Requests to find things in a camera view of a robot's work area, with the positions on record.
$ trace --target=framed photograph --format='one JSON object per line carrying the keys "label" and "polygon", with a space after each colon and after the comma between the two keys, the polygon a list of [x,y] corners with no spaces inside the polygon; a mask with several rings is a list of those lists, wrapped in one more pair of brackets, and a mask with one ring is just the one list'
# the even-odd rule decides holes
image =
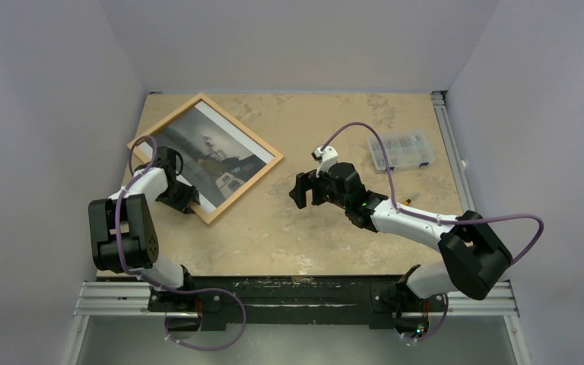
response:
{"label": "framed photograph", "polygon": [[[177,179],[198,189],[200,205],[192,209],[207,224],[283,159],[280,152],[203,94],[138,137],[142,135],[154,136],[158,147],[180,152],[183,164]],[[145,142],[135,153],[146,163],[152,149]]]}

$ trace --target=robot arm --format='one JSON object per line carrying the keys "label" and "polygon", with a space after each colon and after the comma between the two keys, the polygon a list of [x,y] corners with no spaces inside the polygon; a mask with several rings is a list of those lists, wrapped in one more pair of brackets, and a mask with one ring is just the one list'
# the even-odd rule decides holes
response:
{"label": "robot arm", "polygon": [[[184,267],[160,255],[148,208],[158,201],[189,213],[191,203],[198,201],[196,188],[177,179],[177,157],[178,153],[171,148],[157,149],[154,167],[127,192],[122,202],[121,221],[128,226],[126,232],[122,230],[122,245],[129,269],[161,285],[181,288],[187,286],[190,275]],[[139,166],[134,175],[142,174],[143,169],[144,166]],[[123,272],[113,223],[115,203],[120,193],[121,190],[88,205],[93,261],[98,269],[115,273]]]}
{"label": "robot arm", "polygon": [[[406,206],[398,211],[387,196],[366,190],[351,163],[337,162],[338,154],[333,147],[323,151],[317,148],[313,157],[319,167],[297,174],[290,191],[299,209],[306,207],[306,192],[311,190],[312,205],[325,202],[337,205],[359,228],[404,236],[440,252],[442,262],[412,268],[405,275],[405,285],[416,297],[424,299],[460,290],[468,297],[483,300],[511,264],[511,253],[489,225],[440,224],[482,218],[478,213],[467,211],[456,217]],[[431,217],[436,222],[405,211]]]}

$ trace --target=glass pane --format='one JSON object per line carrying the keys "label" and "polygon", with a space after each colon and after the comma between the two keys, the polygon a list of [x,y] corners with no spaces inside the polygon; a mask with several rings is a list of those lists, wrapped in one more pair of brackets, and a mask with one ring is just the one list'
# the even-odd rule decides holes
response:
{"label": "glass pane", "polygon": [[[218,345],[226,332],[202,332],[190,339]],[[232,347],[201,352],[164,340],[160,317],[92,317],[78,363],[146,364],[516,364],[503,317],[449,317],[432,338],[417,347],[400,342],[394,330],[363,325],[248,325]]]}

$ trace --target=black mounting bar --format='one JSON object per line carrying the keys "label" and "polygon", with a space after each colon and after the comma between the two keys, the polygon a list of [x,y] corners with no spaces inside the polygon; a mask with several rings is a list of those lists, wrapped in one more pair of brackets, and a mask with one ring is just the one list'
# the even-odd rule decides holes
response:
{"label": "black mounting bar", "polygon": [[[195,276],[195,289],[219,287],[235,293],[244,303],[248,323],[291,325],[367,325],[370,329],[428,329],[425,318],[395,314],[423,313],[425,300],[405,287],[406,275],[364,276]],[[228,323],[241,323],[236,301],[220,293],[178,296],[151,292],[148,310],[196,312],[202,305],[203,331],[223,331]],[[429,298],[430,310],[442,312],[443,303]]]}

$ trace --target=beige tabletop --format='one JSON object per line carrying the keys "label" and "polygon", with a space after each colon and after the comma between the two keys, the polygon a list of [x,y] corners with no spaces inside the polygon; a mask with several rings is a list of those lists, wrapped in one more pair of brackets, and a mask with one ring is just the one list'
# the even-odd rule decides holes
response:
{"label": "beige tabletop", "polygon": [[[144,104],[142,133],[193,97],[152,94]],[[401,274],[440,254],[403,237],[356,228],[330,204],[299,210],[287,196],[299,172],[316,168],[310,153],[347,122],[371,124],[378,132],[423,129],[436,161],[419,170],[393,173],[396,198],[416,194],[411,206],[461,214],[458,192],[433,105],[426,94],[208,94],[278,149],[284,159],[210,226],[161,203],[151,206],[160,254],[194,275],[365,275]],[[374,170],[359,126],[331,145],[351,162],[368,189],[385,195],[385,174]],[[140,160],[134,157],[137,166]],[[124,182],[128,181],[127,171]]]}

